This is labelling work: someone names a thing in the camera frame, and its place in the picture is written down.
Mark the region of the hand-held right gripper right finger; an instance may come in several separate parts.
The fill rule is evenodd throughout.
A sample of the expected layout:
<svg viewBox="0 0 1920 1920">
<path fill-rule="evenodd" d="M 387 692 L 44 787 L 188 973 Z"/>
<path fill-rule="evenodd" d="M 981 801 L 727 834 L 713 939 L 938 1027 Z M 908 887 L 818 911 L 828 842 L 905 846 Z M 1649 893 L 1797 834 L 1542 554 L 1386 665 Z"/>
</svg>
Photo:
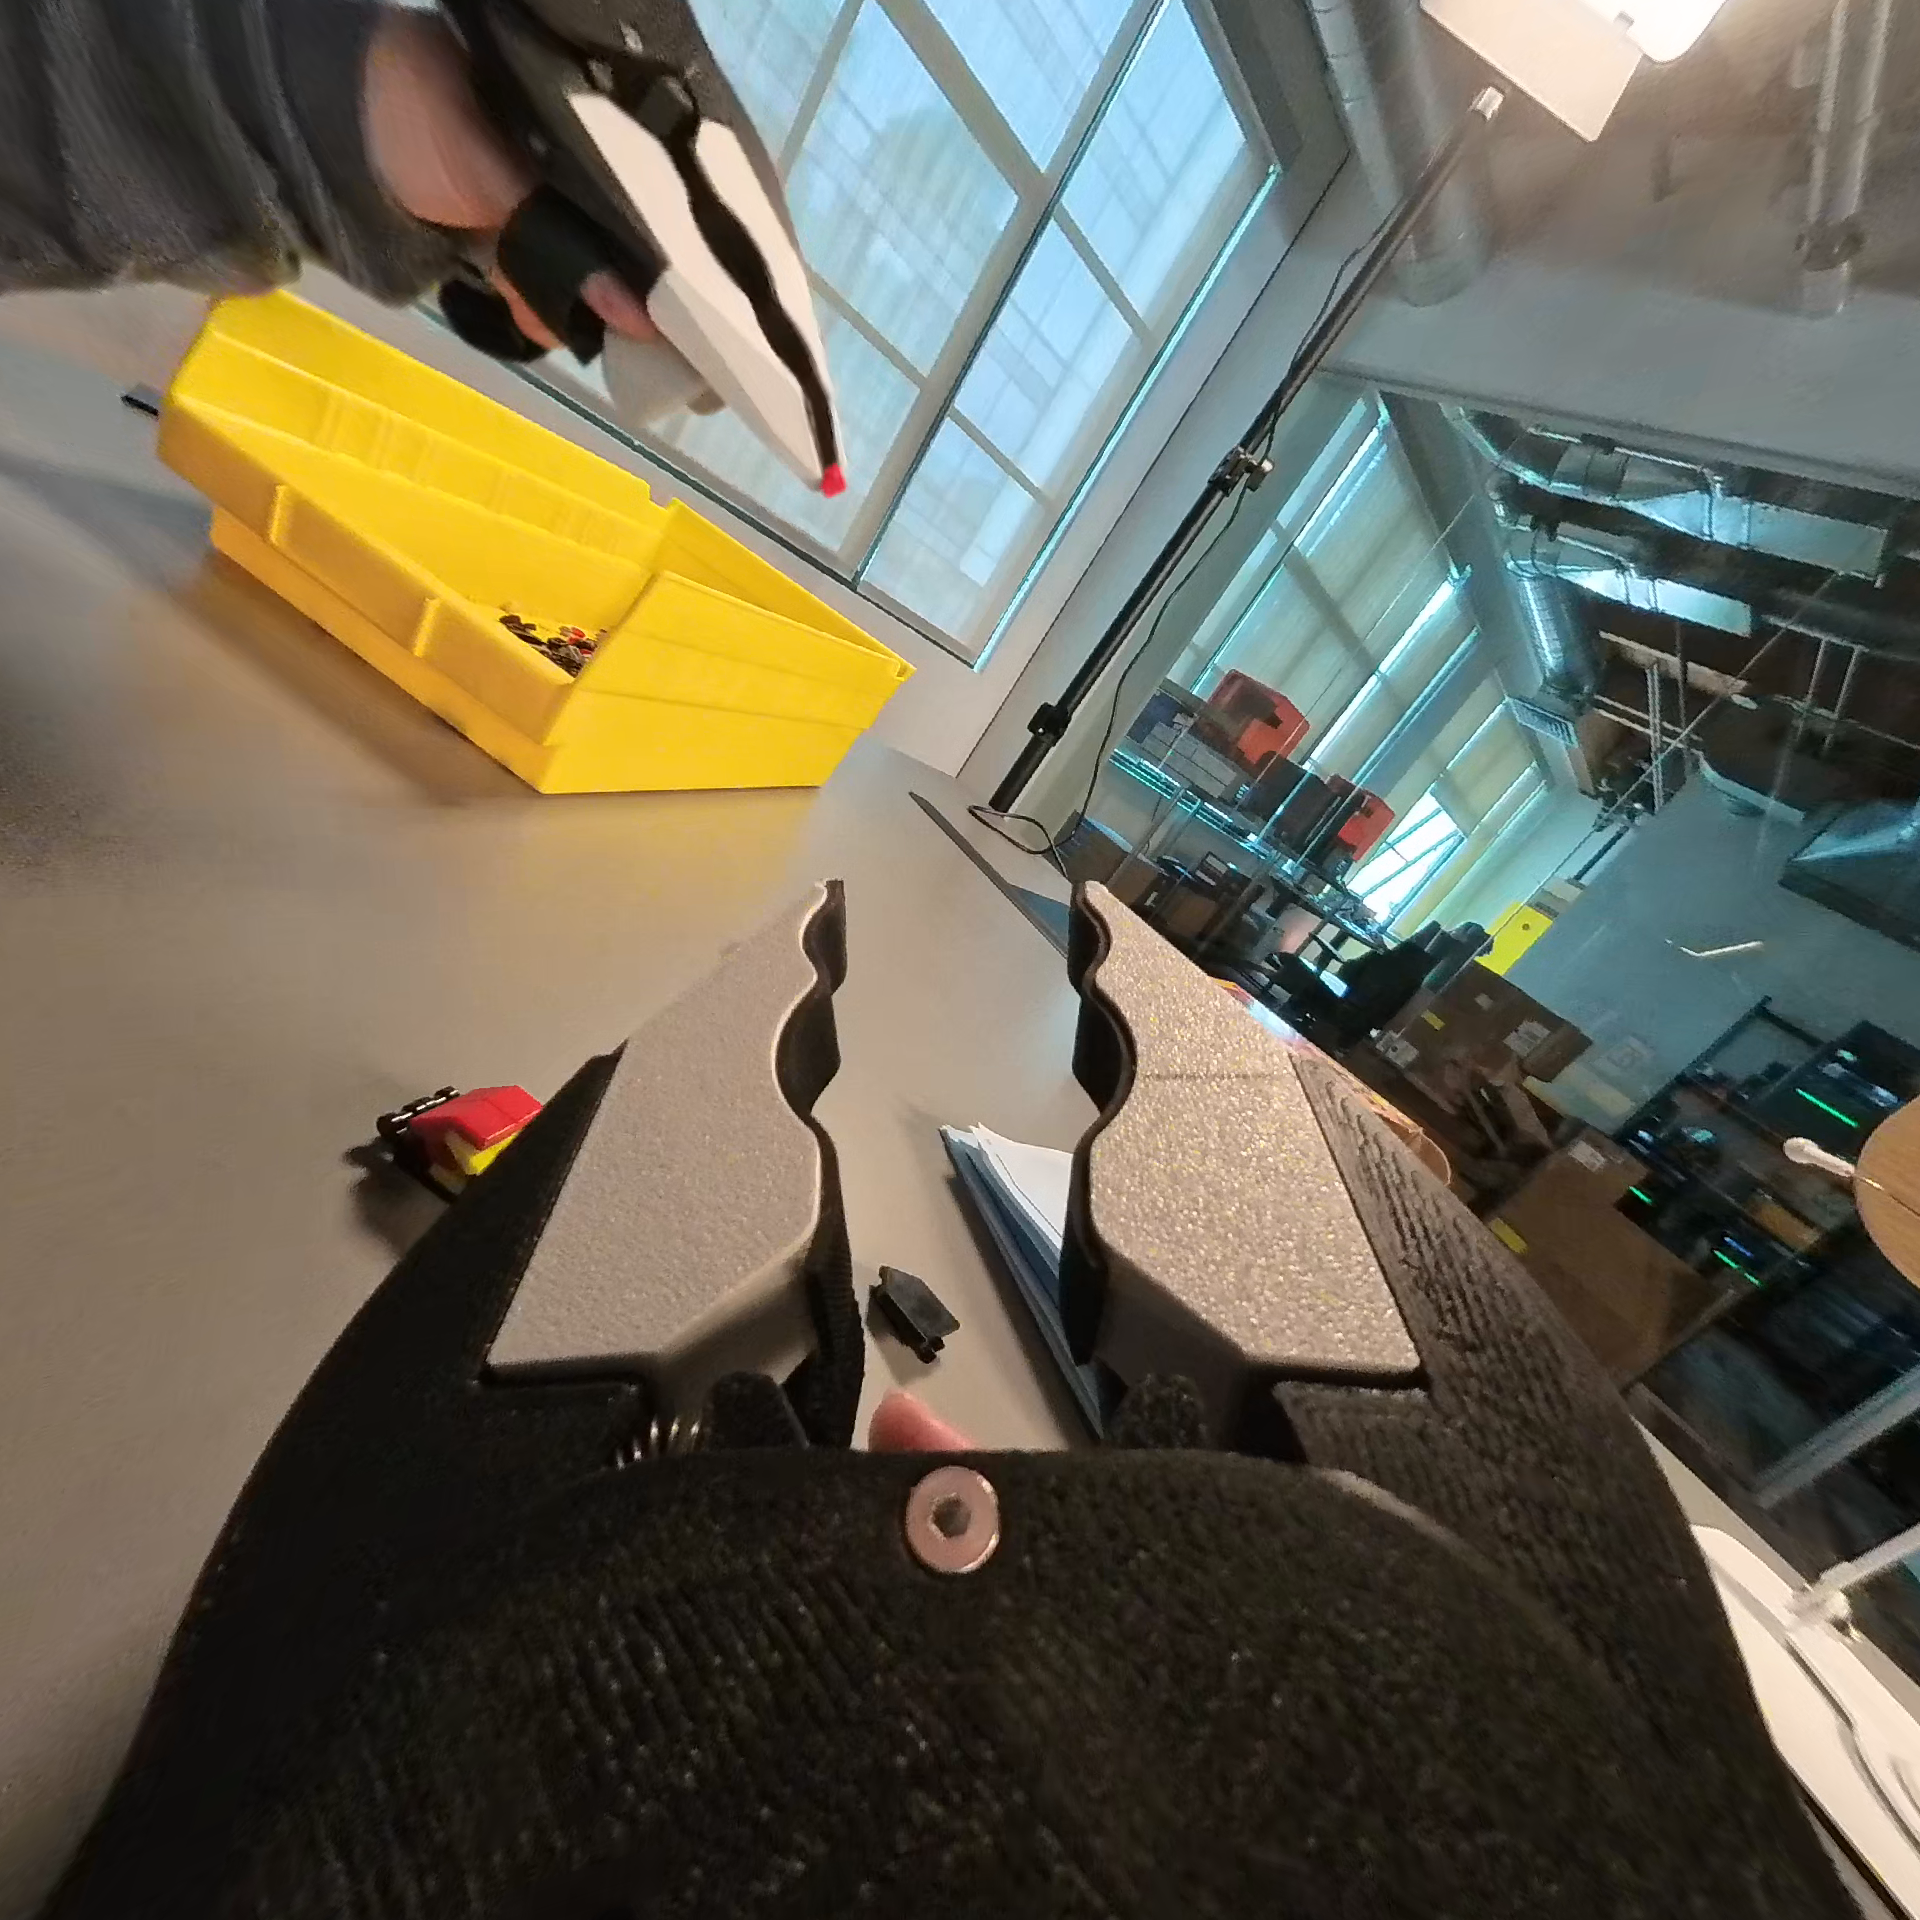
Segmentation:
<svg viewBox="0 0 1920 1920">
<path fill-rule="evenodd" d="M 1101 882 L 1070 894 L 1067 980 L 1094 1108 L 1060 1239 L 1070 1359 L 1190 1382 L 1215 1435 L 1283 1382 L 1416 1384 L 1305 1053 Z"/>
</svg>

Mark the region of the person's left forearm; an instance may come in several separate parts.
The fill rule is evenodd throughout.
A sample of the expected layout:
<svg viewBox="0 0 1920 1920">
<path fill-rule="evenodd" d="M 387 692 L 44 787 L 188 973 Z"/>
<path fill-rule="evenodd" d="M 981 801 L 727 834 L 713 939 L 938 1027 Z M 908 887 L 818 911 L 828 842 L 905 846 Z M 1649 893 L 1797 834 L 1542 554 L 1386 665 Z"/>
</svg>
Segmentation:
<svg viewBox="0 0 1920 1920">
<path fill-rule="evenodd" d="M 3 2 L 3 293 L 290 278 L 274 2 Z"/>
</svg>

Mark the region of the studio light panel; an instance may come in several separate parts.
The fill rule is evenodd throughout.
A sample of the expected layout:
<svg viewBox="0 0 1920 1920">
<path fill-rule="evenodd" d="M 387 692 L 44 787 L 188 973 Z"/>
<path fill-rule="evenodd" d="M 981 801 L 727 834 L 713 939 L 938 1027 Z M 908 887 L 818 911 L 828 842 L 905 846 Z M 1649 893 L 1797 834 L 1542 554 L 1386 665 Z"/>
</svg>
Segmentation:
<svg viewBox="0 0 1920 1920">
<path fill-rule="evenodd" d="M 1724 2 L 1419 2 L 1419 12 L 1581 139 L 1649 62 L 1684 55 Z"/>
</svg>

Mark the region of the black office chair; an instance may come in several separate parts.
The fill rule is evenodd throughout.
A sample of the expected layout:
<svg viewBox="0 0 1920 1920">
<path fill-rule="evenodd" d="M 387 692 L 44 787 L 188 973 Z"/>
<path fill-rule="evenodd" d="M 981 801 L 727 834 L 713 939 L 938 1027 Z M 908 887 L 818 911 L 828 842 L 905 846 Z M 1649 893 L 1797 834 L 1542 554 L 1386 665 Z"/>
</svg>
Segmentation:
<svg viewBox="0 0 1920 1920">
<path fill-rule="evenodd" d="M 1369 949 L 1342 973 L 1313 973 L 1300 955 L 1274 955 L 1269 976 L 1283 988 L 1280 1020 L 1322 1053 L 1345 1053 L 1391 1027 L 1419 992 L 1436 957 L 1419 939 Z"/>
</svg>

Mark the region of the large grid window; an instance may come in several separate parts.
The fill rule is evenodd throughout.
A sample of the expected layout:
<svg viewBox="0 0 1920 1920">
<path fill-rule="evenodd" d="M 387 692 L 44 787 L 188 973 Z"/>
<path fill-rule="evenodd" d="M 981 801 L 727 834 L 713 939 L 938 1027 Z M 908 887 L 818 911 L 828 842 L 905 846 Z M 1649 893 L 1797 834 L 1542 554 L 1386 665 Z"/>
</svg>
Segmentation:
<svg viewBox="0 0 1920 1920">
<path fill-rule="evenodd" d="M 691 2 L 779 166 L 849 486 L 630 445 L 968 665 L 1280 187 L 1217 2 Z"/>
</svg>

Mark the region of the wooden book stand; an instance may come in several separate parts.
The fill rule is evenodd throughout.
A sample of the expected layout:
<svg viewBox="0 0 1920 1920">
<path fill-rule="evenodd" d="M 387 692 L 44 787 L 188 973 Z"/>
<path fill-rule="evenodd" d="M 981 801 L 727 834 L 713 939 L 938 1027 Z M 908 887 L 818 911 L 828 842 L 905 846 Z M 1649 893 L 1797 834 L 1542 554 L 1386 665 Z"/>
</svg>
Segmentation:
<svg viewBox="0 0 1920 1920">
<path fill-rule="evenodd" d="M 1846 1185 L 1877 1255 L 1918 1289 L 1918 1103 L 1886 1118 L 1854 1163 L 1788 1141 L 1788 1163 Z M 1868 1443 L 1918 1413 L 1918 1371 L 1894 1382 L 1797 1462 L 1769 1489 L 1797 1496 Z M 1738 1636 L 1766 1734 L 1820 1828 L 1877 1891 L 1891 1917 L 1918 1917 L 1918 1708 L 1891 1693 L 1868 1659 L 1854 1599 L 1891 1570 L 1918 1560 L 1918 1524 L 1816 1576 L 1779 1573 L 1734 1534 L 1693 1528 Z"/>
</svg>

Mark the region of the angular black lego piece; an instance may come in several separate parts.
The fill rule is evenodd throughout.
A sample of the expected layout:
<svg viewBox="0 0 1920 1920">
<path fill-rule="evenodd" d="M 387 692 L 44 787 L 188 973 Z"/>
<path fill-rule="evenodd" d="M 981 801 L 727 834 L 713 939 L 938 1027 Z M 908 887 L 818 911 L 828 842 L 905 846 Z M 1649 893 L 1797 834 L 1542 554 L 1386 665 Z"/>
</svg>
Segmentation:
<svg viewBox="0 0 1920 1920">
<path fill-rule="evenodd" d="M 868 1327 L 892 1335 L 917 1366 L 934 1366 L 962 1324 L 924 1277 L 882 1265 L 868 1287 Z"/>
</svg>

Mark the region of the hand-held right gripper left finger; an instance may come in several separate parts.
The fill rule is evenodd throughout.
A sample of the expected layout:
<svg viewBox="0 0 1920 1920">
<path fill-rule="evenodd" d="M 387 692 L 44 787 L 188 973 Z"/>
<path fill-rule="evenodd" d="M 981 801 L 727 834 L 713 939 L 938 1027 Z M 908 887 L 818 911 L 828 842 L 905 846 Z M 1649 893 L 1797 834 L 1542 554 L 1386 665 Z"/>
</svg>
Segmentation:
<svg viewBox="0 0 1920 1920">
<path fill-rule="evenodd" d="M 655 1435 L 763 1375 L 849 1446 L 865 1379 L 837 1146 L 847 886 L 803 887 L 617 1053 L 550 1205 L 491 1375 L 637 1384 Z"/>
</svg>

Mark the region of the brown cardboard box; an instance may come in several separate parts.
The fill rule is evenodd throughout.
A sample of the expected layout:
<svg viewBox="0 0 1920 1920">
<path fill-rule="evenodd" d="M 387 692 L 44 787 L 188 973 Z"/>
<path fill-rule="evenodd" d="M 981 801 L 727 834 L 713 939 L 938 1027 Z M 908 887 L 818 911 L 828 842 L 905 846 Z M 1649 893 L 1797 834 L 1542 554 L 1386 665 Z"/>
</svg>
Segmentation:
<svg viewBox="0 0 1920 1920">
<path fill-rule="evenodd" d="M 1484 963 L 1419 988 L 1375 1039 L 1375 1053 L 1450 1115 L 1463 1115 L 1484 1088 L 1548 1085 L 1587 1048 L 1581 1027 Z"/>
<path fill-rule="evenodd" d="M 1585 1127 L 1484 1217 L 1615 1389 L 1642 1382 L 1734 1299 L 1625 1211 L 1642 1185 L 1646 1166 Z"/>
</svg>

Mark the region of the open instruction booklet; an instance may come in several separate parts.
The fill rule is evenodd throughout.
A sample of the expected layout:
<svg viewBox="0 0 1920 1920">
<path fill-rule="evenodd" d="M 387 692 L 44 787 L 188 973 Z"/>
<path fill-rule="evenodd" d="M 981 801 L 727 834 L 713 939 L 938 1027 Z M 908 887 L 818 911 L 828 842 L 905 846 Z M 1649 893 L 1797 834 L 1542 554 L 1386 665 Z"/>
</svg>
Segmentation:
<svg viewBox="0 0 1920 1920">
<path fill-rule="evenodd" d="M 1070 1157 L 995 1136 L 985 1127 L 942 1127 L 956 1188 L 985 1233 L 1031 1334 L 1090 1437 L 1108 1435 L 1117 1382 L 1077 1363 L 1065 1329 L 1060 1255 Z"/>
</svg>

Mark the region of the person's left hand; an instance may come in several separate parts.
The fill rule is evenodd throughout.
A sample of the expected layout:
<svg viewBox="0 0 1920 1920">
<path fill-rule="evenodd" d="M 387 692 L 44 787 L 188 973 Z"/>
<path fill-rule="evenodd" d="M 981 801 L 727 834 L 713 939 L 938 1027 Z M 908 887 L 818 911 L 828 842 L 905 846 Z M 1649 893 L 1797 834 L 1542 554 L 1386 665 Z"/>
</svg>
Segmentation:
<svg viewBox="0 0 1920 1920">
<path fill-rule="evenodd" d="M 484 104 L 443 10 L 278 2 L 274 42 L 314 158 L 342 169 L 356 227 L 488 282 L 536 350 L 562 350 L 498 258 L 507 219 L 536 190 L 529 158 Z"/>
</svg>

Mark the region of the metal shelf with orange cases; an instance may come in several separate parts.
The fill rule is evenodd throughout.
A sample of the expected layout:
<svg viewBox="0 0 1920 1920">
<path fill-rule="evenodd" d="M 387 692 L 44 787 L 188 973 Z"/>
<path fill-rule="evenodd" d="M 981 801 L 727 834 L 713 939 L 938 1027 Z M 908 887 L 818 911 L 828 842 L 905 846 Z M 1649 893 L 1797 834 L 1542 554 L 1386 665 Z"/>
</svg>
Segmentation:
<svg viewBox="0 0 1920 1920">
<path fill-rule="evenodd" d="M 1098 824 L 1126 846 L 1109 887 L 1200 955 L 1391 946 L 1355 872 L 1399 815 L 1305 745 L 1305 713 L 1246 672 L 1159 685 L 1103 768 Z"/>
</svg>

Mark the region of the pile of loose lego pieces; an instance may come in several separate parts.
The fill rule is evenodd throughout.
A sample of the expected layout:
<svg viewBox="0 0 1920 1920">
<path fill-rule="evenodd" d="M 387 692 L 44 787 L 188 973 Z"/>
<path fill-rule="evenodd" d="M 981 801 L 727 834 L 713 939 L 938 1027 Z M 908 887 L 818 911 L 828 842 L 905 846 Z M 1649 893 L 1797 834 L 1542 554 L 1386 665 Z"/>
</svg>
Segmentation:
<svg viewBox="0 0 1920 1920">
<path fill-rule="evenodd" d="M 532 622 L 520 608 L 507 605 L 498 624 L 512 636 L 520 647 L 532 651 L 536 656 L 550 660 L 565 676 L 577 679 L 588 663 L 604 651 L 612 629 L 588 629 L 572 628 L 562 622 Z"/>
</svg>

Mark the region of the red yellow lego model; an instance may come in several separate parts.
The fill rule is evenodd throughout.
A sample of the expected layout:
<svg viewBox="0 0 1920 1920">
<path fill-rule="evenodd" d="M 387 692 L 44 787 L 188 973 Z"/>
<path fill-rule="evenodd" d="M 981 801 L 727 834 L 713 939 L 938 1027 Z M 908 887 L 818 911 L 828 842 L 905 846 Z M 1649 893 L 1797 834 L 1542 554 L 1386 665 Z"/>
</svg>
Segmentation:
<svg viewBox="0 0 1920 1920">
<path fill-rule="evenodd" d="M 542 1102 L 516 1085 L 440 1088 L 375 1121 L 375 1148 L 433 1199 L 455 1201 L 542 1115 Z"/>
</svg>

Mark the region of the silver ventilation duct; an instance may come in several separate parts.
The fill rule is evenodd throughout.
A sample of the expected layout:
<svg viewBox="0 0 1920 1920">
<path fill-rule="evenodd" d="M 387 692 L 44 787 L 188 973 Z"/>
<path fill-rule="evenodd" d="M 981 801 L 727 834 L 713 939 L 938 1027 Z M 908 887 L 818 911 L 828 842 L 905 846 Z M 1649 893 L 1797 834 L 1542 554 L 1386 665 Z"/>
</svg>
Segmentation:
<svg viewBox="0 0 1920 1920">
<path fill-rule="evenodd" d="M 1377 217 L 1410 200 L 1486 88 L 1477 55 L 1419 2 L 1310 2 L 1327 80 Z M 1466 158 L 1410 228 L 1399 286 L 1415 308 L 1463 293 L 1493 247 L 1486 158 Z"/>
</svg>

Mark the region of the yellow plastic bin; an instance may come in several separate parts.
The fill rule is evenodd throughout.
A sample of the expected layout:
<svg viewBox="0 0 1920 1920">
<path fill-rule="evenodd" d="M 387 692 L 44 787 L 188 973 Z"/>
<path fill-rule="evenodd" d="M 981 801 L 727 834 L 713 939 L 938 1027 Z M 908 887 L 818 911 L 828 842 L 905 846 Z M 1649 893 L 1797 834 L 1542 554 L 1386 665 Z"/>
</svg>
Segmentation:
<svg viewBox="0 0 1920 1920">
<path fill-rule="evenodd" d="M 209 308 L 156 451 L 219 554 L 547 797 L 819 787 L 914 672 L 685 502 L 287 292 Z M 572 679 L 507 605 L 612 636 Z"/>
</svg>

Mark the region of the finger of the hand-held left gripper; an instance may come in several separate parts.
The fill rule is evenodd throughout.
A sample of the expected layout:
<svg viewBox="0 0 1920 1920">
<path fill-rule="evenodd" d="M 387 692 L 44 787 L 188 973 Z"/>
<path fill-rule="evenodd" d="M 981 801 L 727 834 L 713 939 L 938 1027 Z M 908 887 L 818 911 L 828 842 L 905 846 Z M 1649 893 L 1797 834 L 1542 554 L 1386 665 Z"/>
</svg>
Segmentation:
<svg viewBox="0 0 1920 1920">
<path fill-rule="evenodd" d="M 707 374 L 713 319 L 720 316 L 720 264 L 703 240 L 691 179 L 689 139 L 703 110 L 685 91 L 651 91 L 647 116 L 630 116 L 604 91 L 572 91 L 565 99 L 565 133 L 576 158 L 586 160 L 588 179 L 612 190 L 614 219 L 654 258 L 642 292 L 655 334 L 697 369 L 713 396 L 720 390 Z"/>
<path fill-rule="evenodd" d="M 700 120 L 689 139 L 697 217 L 720 264 L 709 382 L 797 473 L 847 467 L 842 418 L 812 286 L 775 176 L 740 133 Z"/>
</svg>

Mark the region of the yellow sign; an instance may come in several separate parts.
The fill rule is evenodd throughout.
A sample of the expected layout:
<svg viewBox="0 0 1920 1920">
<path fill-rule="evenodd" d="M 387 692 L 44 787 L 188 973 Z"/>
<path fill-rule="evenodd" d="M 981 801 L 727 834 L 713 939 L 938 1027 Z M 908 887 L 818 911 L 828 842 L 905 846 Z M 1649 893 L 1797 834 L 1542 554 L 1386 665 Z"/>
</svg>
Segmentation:
<svg viewBox="0 0 1920 1920">
<path fill-rule="evenodd" d="M 1509 976 L 1512 967 L 1557 924 L 1585 894 L 1581 882 L 1548 877 L 1524 902 L 1503 911 L 1486 928 L 1486 949 L 1477 957 L 1490 973 Z"/>
</svg>

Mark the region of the black light stand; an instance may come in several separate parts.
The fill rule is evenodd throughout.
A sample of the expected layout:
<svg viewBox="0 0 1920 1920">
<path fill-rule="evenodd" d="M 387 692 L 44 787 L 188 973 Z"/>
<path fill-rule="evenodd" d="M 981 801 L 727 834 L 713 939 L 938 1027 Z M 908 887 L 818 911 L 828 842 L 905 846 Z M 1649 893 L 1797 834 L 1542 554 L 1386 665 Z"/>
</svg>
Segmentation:
<svg viewBox="0 0 1920 1920">
<path fill-rule="evenodd" d="M 1126 596 L 1117 616 L 1098 636 L 1090 654 L 1067 676 L 1060 695 L 1031 713 L 1027 745 L 1019 747 L 1011 768 L 994 787 L 988 801 L 973 807 L 976 821 L 1004 824 L 1019 814 L 1019 801 L 1027 797 L 1028 783 L 1058 752 L 1073 715 L 1090 698 L 1103 672 L 1120 660 L 1129 636 L 1139 629 L 1145 612 L 1173 598 L 1181 565 L 1200 562 L 1206 535 L 1217 535 L 1224 529 L 1221 512 L 1228 512 L 1246 493 L 1256 493 L 1265 486 L 1265 478 L 1269 473 L 1269 448 L 1277 442 L 1283 416 L 1290 413 L 1290 405 L 1298 405 L 1310 379 L 1322 369 L 1331 347 L 1342 340 L 1345 328 L 1355 322 L 1355 314 L 1366 308 L 1375 284 L 1393 264 L 1399 251 L 1409 244 L 1416 222 L 1434 209 L 1434 203 L 1452 182 L 1461 166 L 1468 158 L 1477 158 L 1477 149 L 1486 145 L 1490 129 L 1503 116 L 1503 104 L 1503 86 L 1484 86 L 1477 91 L 1468 110 L 1463 116 L 1450 139 L 1436 149 L 1436 158 L 1429 158 L 1429 162 L 1409 190 L 1409 195 L 1399 203 L 1391 219 L 1377 227 L 1366 254 L 1331 278 L 1328 293 L 1313 316 L 1313 328 L 1305 329 L 1302 343 L 1283 369 L 1283 379 L 1274 384 L 1274 392 L 1267 396 L 1255 422 L 1244 428 L 1244 434 L 1215 463 L 1209 482 L 1202 486 L 1181 524 L 1173 529 L 1173 535 L 1165 538 L 1139 584 Z"/>
</svg>

